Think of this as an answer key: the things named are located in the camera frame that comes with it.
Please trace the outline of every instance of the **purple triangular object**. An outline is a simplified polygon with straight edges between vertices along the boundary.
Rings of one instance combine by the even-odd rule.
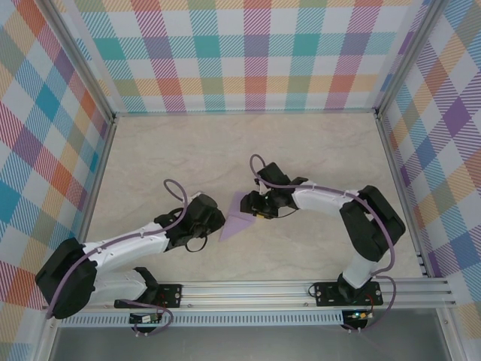
[[[227,216],[234,216],[237,218],[241,218],[242,220],[251,220],[251,221],[256,220],[256,218],[252,214],[241,212],[241,200],[246,194],[249,194],[249,193],[245,193],[245,192],[234,193],[234,196],[232,197],[231,206],[228,208]]]
[[[224,228],[222,229],[219,242],[225,241],[233,235],[236,235],[239,232],[242,232],[245,229],[249,228],[251,225],[254,224],[255,220],[255,217],[253,217],[253,220],[243,220],[239,217],[228,216],[227,220],[225,220]]]

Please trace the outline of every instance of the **colorful checkered backdrop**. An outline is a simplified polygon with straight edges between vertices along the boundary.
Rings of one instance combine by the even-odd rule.
[[[0,360],[26,359],[34,277],[78,233],[107,122],[34,0],[0,0]]]
[[[481,1],[452,0],[384,119],[423,244],[481,351]]]
[[[421,25],[422,21],[424,20],[424,17],[426,15],[426,12],[428,11],[429,5],[432,2],[432,0],[423,0],[421,7],[418,10],[418,13],[416,14],[416,17],[414,18],[413,23],[411,24],[411,27],[409,28],[409,31],[406,34],[406,38],[404,38],[403,44],[399,48],[398,53],[396,54],[395,61],[392,63],[391,68],[389,69],[389,73],[386,76],[386,79],[383,82],[383,85],[381,86],[381,90],[377,94],[376,101],[374,102],[373,108],[378,108],[381,101],[383,100],[384,94],[386,93],[386,90],[388,89],[389,84],[391,83],[392,77],[394,77],[394,74],[399,69],[399,66],[401,65],[404,56],[406,55],[406,50],[410,46],[411,42],[415,38],[415,34]]]
[[[144,113],[372,108],[388,74],[383,66],[402,52],[395,39],[411,25],[405,15],[421,2],[56,3],[113,107]]]

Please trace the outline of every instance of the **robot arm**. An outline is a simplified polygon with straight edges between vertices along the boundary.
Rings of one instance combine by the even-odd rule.
[[[181,246],[189,250],[187,244],[192,238],[205,238],[207,242],[207,236],[225,222],[217,203],[211,197],[198,193],[192,197],[184,218],[174,228],[162,232],[177,220],[181,211],[182,208],[174,209],[140,229],[112,239],[85,244],[79,244],[75,238],[63,241],[35,277],[49,304],[70,267],[90,251],[98,252],[76,267],[67,279],[53,308],[53,316],[66,318],[87,304],[113,304],[117,299],[133,299],[147,304],[155,302],[158,284],[145,268],[135,268],[130,272],[112,271],[149,254]],[[120,238],[124,240],[102,249],[102,245]]]
[[[370,218],[367,210],[346,196],[346,193],[358,196],[374,209],[386,227],[393,245],[406,232],[401,218],[376,187],[366,186],[359,191],[349,190],[344,195],[333,194],[315,189],[315,184],[306,178],[297,177],[290,181],[276,163],[266,165],[258,175],[271,184],[294,187],[269,188],[256,180],[260,189],[244,196],[240,203],[241,211],[272,219],[278,217],[279,208],[290,207],[296,210],[318,211],[342,219],[355,248],[355,254],[352,262],[337,279],[337,291],[346,303],[353,303],[362,295],[366,283],[372,277],[371,274],[378,267],[378,262],[386,251],[389,251],[389,246],[378,224]]]

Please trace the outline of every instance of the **metal frame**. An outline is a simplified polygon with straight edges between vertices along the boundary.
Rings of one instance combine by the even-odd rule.
[[[173,310],[170,327],[238,327],[238,326],[318,326],[342,325],[343,313],[338,310],[300,311],[191,311]],[[122,312],[80,312],[62,320],[60,328],[132,327],[130,310]],[[164,326],[169,315],[157,323]]]
[[[409,44],[408,48],[406,49],[404,58],[402,59],[398,70],[392,77],[391,83],[388,85],[388,89],[384,93],[383,100],[380,102],[378,113],[381,114],[381,117],[394,101],[399,89],[406,79],[407,74],[418,59],[418,56],[426,44],[431,31],[433,30],[440,16],[443,14],[444,8],[448,4],[449,0],[431,1],[421,25],[417,29],[416,34],[413,36],[413,41],[411,41],[411,44]]]
[[[70,59],[77,73],[80,75],[80,78],[85,83],[86,88],[92,95],[100,112],[105,117],[105,119],[109,119],[109,121],[112,123],[114,118],[114,111],[108,104],[104,92],[102,91],[100,85],[98,85],[98,81],[95,79],[92,72],[90,71],[90,68],[86,63],[86,60],[83,57],[82,52],[77,45],[77,42],[74,38],[72,38],[70,32],[67,29],[67,26],[62,19],[62,16],[57,11],[55,5],[53,5],[48,0],[35,0],[35,3],[37,4],[41,13],[44,15],[45,19],[50,25],[50,28],[52,28],[56,37],[59,39],[59,42],[65,50],[65,53],[68,55],[68,58]]]
[[[97,173],[95,174],[95,179],[93,181],[92,190],[90,191],[89,198],[87,199],[85,214],[83,215],[82,224],[80,225],[80,231],[77,240],[80,243],[86,241],[87,232],[89,231],[90,223],[92,222],[93,211],[95,209],[95,204],[97,203],[98,193],[100,192],[100,186],[102,183],[102,178],[104,177],[105,169],[107,168],[107,160],[110,155],[110,150],[112,149],[113,137],[115,136],[115,131],[117,130],[117,124],[111,123],[107,128],[107,136],[105,137],[105,145],[98,163]]]
[[[350,108],[350,109],[328,109],[319,111],[190,111],[188,115],[246,115],[246,114],[359,114],[359,113],[374,113],[374,109],[368,108]],[[185,117],[186,113],[162,113],[152,111],[149,113],[123,113],[116,114],[118,119],[121,118],[136,118],[136,117]]]
[[[413,240],[414,249],[416,250],[416,252],[421,253],[421,257],[424,260],[424,266],[428,275],[433,276],[434,271],[429,262],[428,251],[422,245],[421,235],[419,234],[419,230],[416,227],[416,221],[414,220],[413,212],[411,211],[409,206],[407,191],[404,187],[402,176],[399,173],[398,167],[396,166],[394,159],[394,150],[392,149],[391,143],[389,142],[388,134],[384,129],[383,122],[376,114],[374,115],[374,121],[376,122],[377,130],[381,138],[381,143],[383,144],[384,153],[386,153],[389,170],[391,171],[391,176],[398,192],[401,207],[403,209],[404,216],[406,217],[407,228],[409,229],[411,239]]]
[[[300,311],[300,310],[355,310],[356,306],[317,307],[316,300],[307,293],[309,287],[319,281],[217,281],[183,282],[180,311]],[[386,279],[375,279],[380,283],[384,309],[392,298],[392,284]],[[454,295],[444,278],[399,278],[396,302],[393,308],[451,308],[455,307]],[[122,309],[84,308],[85,312]]]

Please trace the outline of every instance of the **beige surface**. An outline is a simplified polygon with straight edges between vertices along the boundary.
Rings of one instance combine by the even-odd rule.
[[[260,153],[293,179],[327,187],[378,187],[401,206],[372,114],[263,114],[121,118],[101,185],[89,241],[137,229],[179,207],[162,186],[173,178],[193,194],[206,192],[228,210],[236,191],[255,189],[249,157]],[[257,220],[224,242],[177,248],[139,259],[160,281],[336,278],[354,249],[342,221],[311,211]],[[413,244],[397,244],[390,275],[419,277]]]

